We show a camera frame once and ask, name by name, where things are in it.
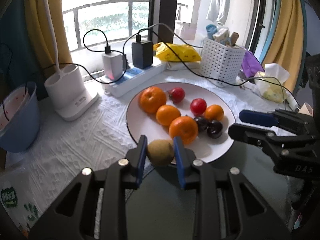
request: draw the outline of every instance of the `purple cloth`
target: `purple cloth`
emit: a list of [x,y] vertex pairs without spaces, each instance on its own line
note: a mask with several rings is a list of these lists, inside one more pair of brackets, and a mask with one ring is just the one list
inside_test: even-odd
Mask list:
[[245,52],[244,59],[242,61],[242,70],[247,78],[253,77],[258,71],[264,72],[264,68],[260,62],[252,52],[248,50]]

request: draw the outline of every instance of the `white plate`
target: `white plate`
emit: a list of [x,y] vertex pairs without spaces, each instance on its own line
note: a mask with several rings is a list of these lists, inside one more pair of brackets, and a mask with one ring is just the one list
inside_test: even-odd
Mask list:
[[[193,143],[186,146],[186,148],[195,152],[198,159],[201,159],[206,163],[213,162],[230,149],[233,140],[228,135],[228,128],[235,123],[236,120],[230,108],[221,98],[207,89],[187,83],[170,82],[160,83],[154,86],[161,88],[163,91],[169,91],[175,87],[183,88],[186,97],[179,104],[174,104],[170,101],[167,93],[167,105],[177,107],[182,116],[188,115],[194,117],[190,111],[190,103],[196,98],[203,98],[207,102],[207,106],[220,105],[223,108],[225,116],[221,121],[223,124],[223,134],[221,137],[218,139],[211,139],[207,136],[206,132],[203,132],[199,134]],[[157,123],[155,115],[148,115],[140,109],[139,95],[140,93],[131,100],[127,109],[127,127],[132,139],[136,143],[139,141],[141,135],[147,136],[148,142],[157,139],[170,139],[167,130]]]

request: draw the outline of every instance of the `yellow bag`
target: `yellow bag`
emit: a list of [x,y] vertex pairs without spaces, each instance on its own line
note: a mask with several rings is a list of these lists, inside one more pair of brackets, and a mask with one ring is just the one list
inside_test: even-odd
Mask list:
[[270,101],[274,101],[276,103],[283,103],[283,101],[287,98],[287,93],[284,88],[278,86],[279,82],[277,82],[274,78],[264,78],[264,76],[266,75],[264,72],[259,71],[256,76],[258,75],[261,76],[261,79],[273,83],[270,84],[261,80],[256,80],[256,84],[258,86],[260,85],[258,83],[262,82],[261,86],[265,88],[263,91],[260,90],[261,95]]
[[[196,62],[201,60],[198,52],[189,45],[167,44],[184,62]],[[153,45],[153,50],[156,51],[156,57],[160,60],[180,62],[177,56],[174,55],[174,53],[163,42]]]

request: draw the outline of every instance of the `screw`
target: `screw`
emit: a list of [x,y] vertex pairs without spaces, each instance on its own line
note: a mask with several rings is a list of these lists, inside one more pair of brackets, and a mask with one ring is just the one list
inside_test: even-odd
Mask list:
[[236,167],[233,167],[230,169],[230,173],[233,175],[238,175],[240,173],[240,170]]
[[289,155],[289,151],[288,150],[282,150],[281,155],[288,156]]
[[197,167],[199,167],[203,164],[203,162],[199,159],[194,160],[192,163],[194,166],[197,166]]
[[82,173],[83,175],[85,175],[85,176],[90,175],[91,172],[92,172],[92,170],[91,170],[90,168],[84,168],[84,169],[81,171],[81,173]]
[[120,159],[120,160],[118,161],[118,164],[119,164],[120,166],[126,166],[126,165],[129,164],[129,161],[128,161],[127,159]]

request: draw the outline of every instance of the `blue bucket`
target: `blue bucket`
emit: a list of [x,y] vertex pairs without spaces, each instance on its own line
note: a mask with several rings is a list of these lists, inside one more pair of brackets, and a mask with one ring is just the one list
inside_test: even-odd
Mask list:
[[37,85],[34,82],[28,82],[27,86],[30,95],[28,102],[0,132],[0,147],[8,152],[18,153],[28,149],[39,131],[40,113],[36,96]]

